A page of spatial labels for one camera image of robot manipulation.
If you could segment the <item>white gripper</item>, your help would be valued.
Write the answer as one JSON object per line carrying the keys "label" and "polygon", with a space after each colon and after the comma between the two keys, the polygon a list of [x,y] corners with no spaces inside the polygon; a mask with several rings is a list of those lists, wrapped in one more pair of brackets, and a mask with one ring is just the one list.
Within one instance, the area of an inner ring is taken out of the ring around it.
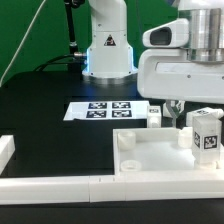
{"label": "white gripper", "polygon": [[176,127],[175,100],[224,104],[224,63],[194,63],[182,49],[149,49],[138,65],[137,89],[144,98],[166,99]]}

